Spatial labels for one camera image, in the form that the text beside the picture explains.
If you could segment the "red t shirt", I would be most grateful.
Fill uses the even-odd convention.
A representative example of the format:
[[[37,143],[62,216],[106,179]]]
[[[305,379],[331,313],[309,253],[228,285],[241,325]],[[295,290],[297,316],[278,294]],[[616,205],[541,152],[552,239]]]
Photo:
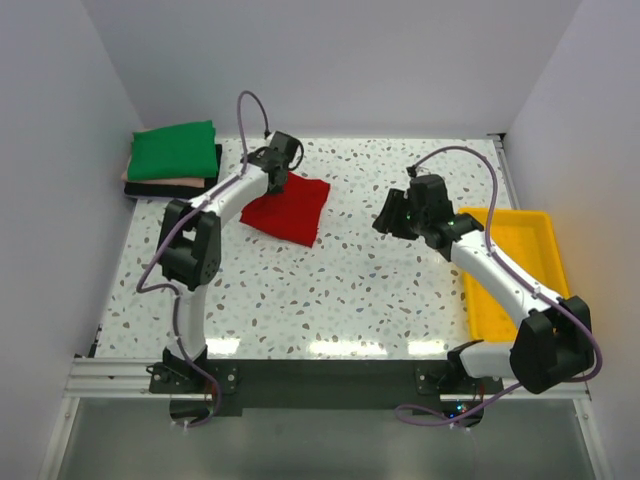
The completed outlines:
[[[283,192],[252,201],[242,210],[240,222],[277,239],[311,248],[329,193],[327,182],[289,173]]]

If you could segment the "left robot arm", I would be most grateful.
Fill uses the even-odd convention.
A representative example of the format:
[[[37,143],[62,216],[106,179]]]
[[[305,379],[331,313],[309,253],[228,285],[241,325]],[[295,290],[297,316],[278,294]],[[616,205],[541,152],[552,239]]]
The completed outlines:
[[[157,252],[164,279],[177,287],[171,340],[149,371],[152,383],[200,390],[211,375],[204,334],[207,289],[222,260],[222,229],[252,201],[284,191],[288,174],[304,156],[302,142],[273,133],[215,187],[167,204]]]

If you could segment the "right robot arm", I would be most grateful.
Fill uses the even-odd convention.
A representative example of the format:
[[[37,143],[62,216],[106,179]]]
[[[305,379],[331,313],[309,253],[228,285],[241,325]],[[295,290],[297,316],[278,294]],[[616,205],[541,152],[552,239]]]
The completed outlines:
[[[478,282],[517,329],[511,343],[474,340],[449,351],[448,386],[466,393],[481,378],[509,378],[540,394],[599,373],[602,353],[587,303],[561,296],[509,257],[492,236],[494,218],[493,208],[484,222],[455,212],[444,179],[429,174],[411,179],[405,190],[390,189],[373,222],[379,233],[424,240]]]

